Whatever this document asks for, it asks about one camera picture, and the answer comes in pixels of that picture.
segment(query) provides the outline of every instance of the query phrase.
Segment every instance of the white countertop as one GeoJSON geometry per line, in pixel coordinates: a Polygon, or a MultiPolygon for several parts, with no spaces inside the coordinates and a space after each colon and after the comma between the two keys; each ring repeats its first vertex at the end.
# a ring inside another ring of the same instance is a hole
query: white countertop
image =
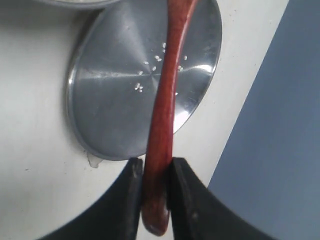
{"type": "MultiPolygon", "coordinates": [[[[208,184],[288,0],[218,0],[220,61],[174,155],[208,184]]],[[[0,3],[0,239],[35,240],[70,221],[111,185],[126,161],[91,168],[64,112],[68,63],[84,13],[0,3]]],[[[142,224],[137,239],[158,239],[142,224]]],[[[172,230],[163,239],[173,239],[172,230]]]]}

